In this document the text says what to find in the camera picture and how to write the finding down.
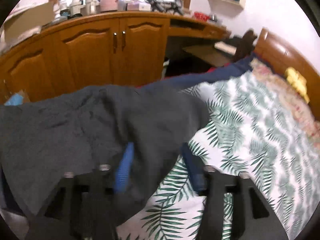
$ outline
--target leaf print bedsheet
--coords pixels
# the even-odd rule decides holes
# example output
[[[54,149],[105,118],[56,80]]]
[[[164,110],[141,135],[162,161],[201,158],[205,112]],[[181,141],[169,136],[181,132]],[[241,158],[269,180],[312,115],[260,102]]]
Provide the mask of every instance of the leaf print bedsheet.
[[[319,154],[305,132],[250,72],[184,92],[205,101],[210,112],[208,125],[189,142],[192,152],[224,173],[249,172],[293,240],[320,201]],[[179,157],[147,206],[118,234],[126,240],[195,239],[204,201]],[[230,239],[232,210],[232,194],[225,194],[223,240]]]

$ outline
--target brown stuffed toy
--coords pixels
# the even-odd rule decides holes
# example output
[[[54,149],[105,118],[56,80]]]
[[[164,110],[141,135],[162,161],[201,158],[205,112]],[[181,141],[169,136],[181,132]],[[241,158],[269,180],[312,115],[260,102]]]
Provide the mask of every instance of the brown stuffed toy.
[[[253,42],[258,36],[254,34],[253,29],[249,29],[242,37],[235,55],[232,58],[232,62],[237,62],[238,60],[250,55],[253,51]]]

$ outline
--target metal screw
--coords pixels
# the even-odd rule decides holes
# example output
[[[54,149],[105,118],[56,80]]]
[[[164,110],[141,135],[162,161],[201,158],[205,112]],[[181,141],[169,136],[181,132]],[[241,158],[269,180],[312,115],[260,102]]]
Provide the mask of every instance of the metal screw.
[[[250,175],[248,172],[240,172],[239,176],[241,179],[250,179]]]
[[[100,165],[100,167],[99,167],[99,170],[100,171],[108,171],[108,170],[110,170],[111,169],[111,166],[109,165],[109,164],[102,164],[102,165]]]
[[[204,169],[204,171],[206,171],[206,172],[215,172],[215,171],[217,171],[217,170],[215,169],[215,167],[213,167],[213,166],[211,166],[211,165],[205,165],[203,169]]]
[[[67,179],[72,179],[74,177],[73,172],[65,172],[64,177]]]

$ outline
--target navy blue cloth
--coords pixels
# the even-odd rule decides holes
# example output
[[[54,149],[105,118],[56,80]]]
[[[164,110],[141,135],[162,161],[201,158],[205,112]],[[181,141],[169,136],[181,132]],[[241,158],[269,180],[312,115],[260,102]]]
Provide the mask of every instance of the navy blue cloth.
[[[161,81],[156,81],[143,86],[141,89],[153,90],[159,85],[167,85],[178,90],[183,90],[195,86],[202,82],[215,83],[221,80],[229,80],[231,77],[240,77],[247,71],[251,71],[250,62],[253,60],[254,54],[251,54],[236,63],[222,68],[217,68],[213,72],[203,74],[188,74],[177,77],[168,78]]]
[[[189,179],[193,190],[201,194],[207,190],[208,185],[204,177],[204,162],[199,156],[193,155],[188,143],[183,143],[181,147],[184,163],[186,164]]]

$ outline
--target yellow cloth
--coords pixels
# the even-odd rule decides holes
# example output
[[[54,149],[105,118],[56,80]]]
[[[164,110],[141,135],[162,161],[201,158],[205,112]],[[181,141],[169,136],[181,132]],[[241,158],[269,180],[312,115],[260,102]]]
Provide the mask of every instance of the yellow cloth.
[[[287,68],[284,75],[287,77],[287,82],[304,98],[308,104],[310,99],[307,95],[307,80],[292,67]]]

